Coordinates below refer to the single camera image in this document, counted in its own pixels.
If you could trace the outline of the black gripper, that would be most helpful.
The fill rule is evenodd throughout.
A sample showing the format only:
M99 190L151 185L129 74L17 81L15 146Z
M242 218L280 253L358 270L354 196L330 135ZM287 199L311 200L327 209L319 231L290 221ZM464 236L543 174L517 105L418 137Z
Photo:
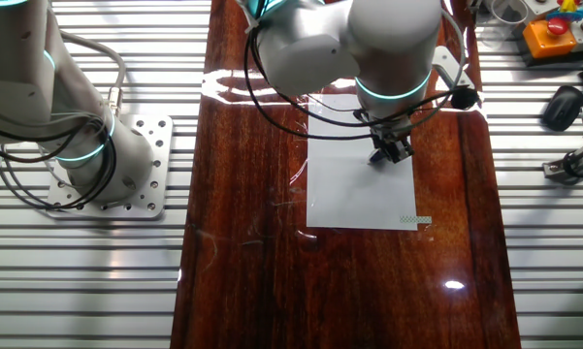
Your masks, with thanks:
M414 149L408 142L411 133L410 126L411 121L408 117L400 117L371 126L370 132L374 147L372 156L382 156L384 153L385 157L392 163L399 163L411 157L414 154Z

